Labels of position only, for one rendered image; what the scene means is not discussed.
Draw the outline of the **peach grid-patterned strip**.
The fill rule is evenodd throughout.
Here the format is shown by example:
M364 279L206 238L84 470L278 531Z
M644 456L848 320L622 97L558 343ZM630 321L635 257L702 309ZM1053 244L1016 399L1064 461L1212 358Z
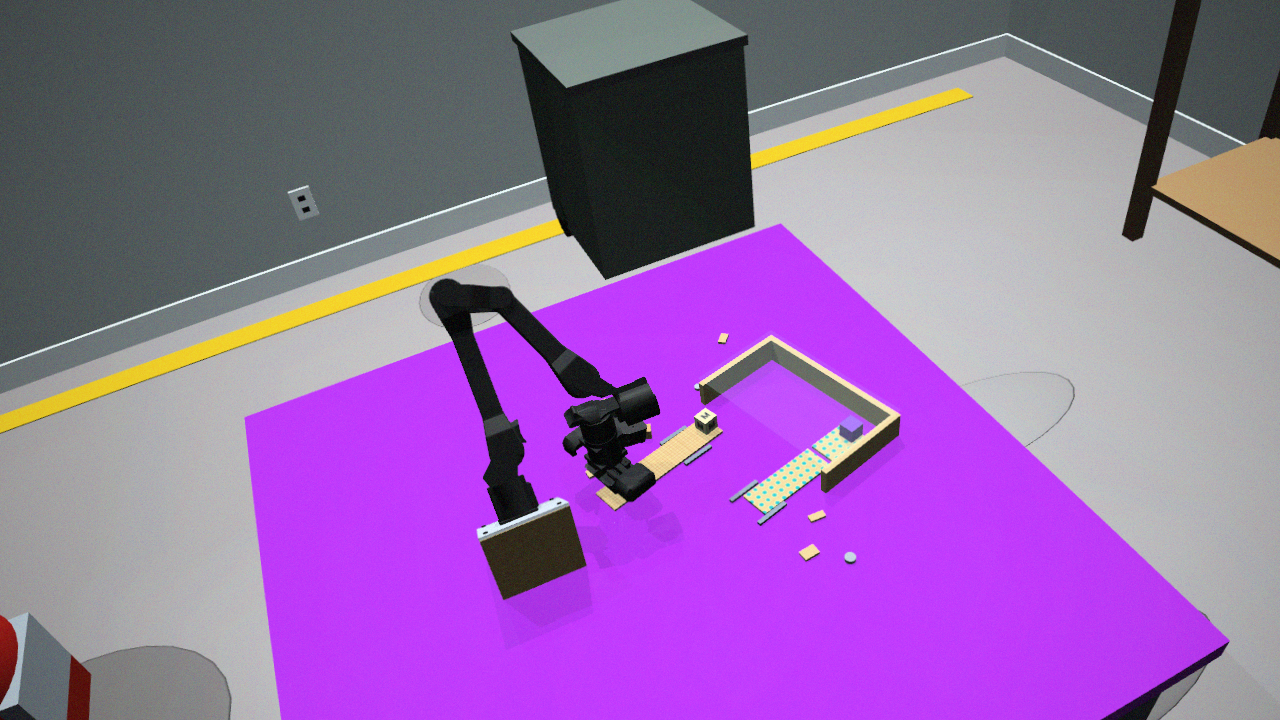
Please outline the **peach grid-patterned strip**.
M698 454L699 450L709 445L722 433L723 430L717 427L708 436L705 436L701 430L695 428L694 421L692 425L680 432L678 436L675 436L672 439L666 442L666 445L662 445L654 452L644 457L640 462L655 474L657 480L660 480L662 477L666 477L694 454ZM628 503L620 495L612 493L607 487L599 489L595 495L614 511Z

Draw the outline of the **white labelled cube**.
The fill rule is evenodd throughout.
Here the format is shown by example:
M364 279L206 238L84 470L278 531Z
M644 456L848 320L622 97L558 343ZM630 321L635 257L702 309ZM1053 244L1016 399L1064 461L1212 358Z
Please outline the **white labelled cube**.
M707 407L704 407L700 413L698 413L694 416L694 421L695 421L695 428L698 430L701 430L701 433L704 433L705 436L708 436L712 430L714 430L718 427L717 415L714 413L710 413L710 410L708 410Z

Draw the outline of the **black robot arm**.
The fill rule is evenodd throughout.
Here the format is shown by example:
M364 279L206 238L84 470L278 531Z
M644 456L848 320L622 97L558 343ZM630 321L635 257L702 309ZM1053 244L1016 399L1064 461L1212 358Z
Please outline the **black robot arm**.
M566 392L573 398L596 396L564 411L570 429L580 427L590 445L603 445L623 433L621 448L646 441L644 420L660 415L657 395L646 377L616 388L600 378L593 364L561 345L558 340L515 297L506 286L460 284L443 279L433 284L429 302L451 334L468 386L483 416L490 464L483 475L499 525L538 511L531 483L518 475L524 443L518 419L509 421L500 407L486 363L474 334L471 313L499 313L517 333L547 361Z

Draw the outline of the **cream flat strip with teal dots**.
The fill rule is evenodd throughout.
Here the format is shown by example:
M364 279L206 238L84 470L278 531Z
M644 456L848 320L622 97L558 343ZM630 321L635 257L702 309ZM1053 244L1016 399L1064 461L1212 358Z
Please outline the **cream flat strip with teal dots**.
M799 455L750 489L744 498L765 515L819 475L820 468Z

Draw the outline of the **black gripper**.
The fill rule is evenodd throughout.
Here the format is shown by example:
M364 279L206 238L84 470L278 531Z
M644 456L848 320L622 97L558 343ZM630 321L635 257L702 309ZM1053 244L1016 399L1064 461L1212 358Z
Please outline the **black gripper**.
M572 457L581 447L588 448L584 459L588 461L585 469L596 477L612 493L620 495L628 503L637 500L648 489L657 484L655 474L645 468L643 462L632 464L625 457L628 451L622 450L620 439L623 433L616 429L614 437L603 445L590 445L582 438L580 427L564 436L563 448Z

